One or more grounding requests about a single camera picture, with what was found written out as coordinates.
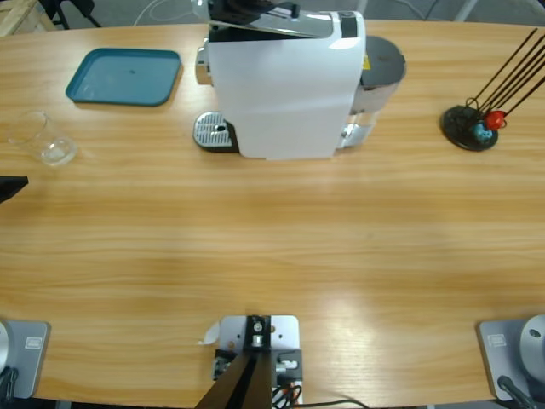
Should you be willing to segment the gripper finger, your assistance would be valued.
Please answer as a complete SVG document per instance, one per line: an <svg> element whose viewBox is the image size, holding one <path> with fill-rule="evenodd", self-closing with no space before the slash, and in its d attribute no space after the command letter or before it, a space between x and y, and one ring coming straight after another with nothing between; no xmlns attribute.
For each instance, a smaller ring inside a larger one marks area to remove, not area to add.
<svg viewBox="0 0 545 409"><path fill-rule="evenodd" d="M298 4L288 1L270 0L226 0L223 1L225 8L246 15L261 15L272 12L277 8L286 9L291 18L298 17Z"/></svg>
<svg viewBox="0 0 545 409"><path fill-rule="evenodd" d="M13 198L28 183L27 176L0 176L0 203Z"/></svg>

